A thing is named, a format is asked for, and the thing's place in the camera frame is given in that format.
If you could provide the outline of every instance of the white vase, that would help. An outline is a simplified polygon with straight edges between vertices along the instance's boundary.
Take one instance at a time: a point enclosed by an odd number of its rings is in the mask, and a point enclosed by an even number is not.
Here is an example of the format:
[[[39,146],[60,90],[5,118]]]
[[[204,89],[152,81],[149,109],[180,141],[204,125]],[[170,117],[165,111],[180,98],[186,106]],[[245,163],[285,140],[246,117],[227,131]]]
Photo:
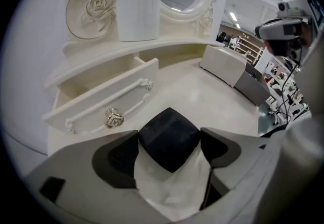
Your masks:
[[[160,0],[116,0],[116,8],[120,41],[158,38]]]

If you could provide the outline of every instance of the drawer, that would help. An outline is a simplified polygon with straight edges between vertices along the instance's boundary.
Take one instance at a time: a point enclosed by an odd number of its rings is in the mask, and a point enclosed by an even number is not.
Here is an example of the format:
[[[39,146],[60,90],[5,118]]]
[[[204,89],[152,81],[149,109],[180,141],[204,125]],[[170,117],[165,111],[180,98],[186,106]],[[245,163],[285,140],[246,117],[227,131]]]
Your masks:
[[[54,109],[43,120],[75,135],[118,127],[149,99],[157,71],[158,59],[132,55],[89,69],[58,86]]]

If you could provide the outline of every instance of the mirror frame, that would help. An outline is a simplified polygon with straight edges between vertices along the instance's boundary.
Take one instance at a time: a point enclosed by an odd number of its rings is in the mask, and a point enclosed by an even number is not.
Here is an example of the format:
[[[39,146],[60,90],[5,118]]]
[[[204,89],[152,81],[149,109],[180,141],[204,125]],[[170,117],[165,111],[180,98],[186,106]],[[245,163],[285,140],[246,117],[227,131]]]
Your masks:
[[[172,23],[188,23],[196,20],[210,6],[213,0],[196,0],[188,9],[175,11],[161,1],[161,18]]]

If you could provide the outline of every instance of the carved rose relief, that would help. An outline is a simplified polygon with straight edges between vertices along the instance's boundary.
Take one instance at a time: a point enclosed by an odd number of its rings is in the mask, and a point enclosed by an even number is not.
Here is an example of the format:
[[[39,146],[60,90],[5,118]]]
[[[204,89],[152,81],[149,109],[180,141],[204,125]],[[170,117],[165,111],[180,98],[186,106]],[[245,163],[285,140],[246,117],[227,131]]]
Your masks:
[[[69,0],[66,23],[70,32],[82,39],[104,35],[115,20],[115,0]]]

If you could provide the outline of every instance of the silver knob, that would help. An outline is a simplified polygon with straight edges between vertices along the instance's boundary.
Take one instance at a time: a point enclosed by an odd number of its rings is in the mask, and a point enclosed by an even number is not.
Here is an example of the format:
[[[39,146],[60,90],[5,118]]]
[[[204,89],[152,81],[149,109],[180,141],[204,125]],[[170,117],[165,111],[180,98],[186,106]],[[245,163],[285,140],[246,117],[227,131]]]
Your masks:
[[[105,125],[108,128],[119,127],[124,122],[124,117],[122,114],[118,113],[116,108],[110,108],[106,111],[107,120],[105,121]]]

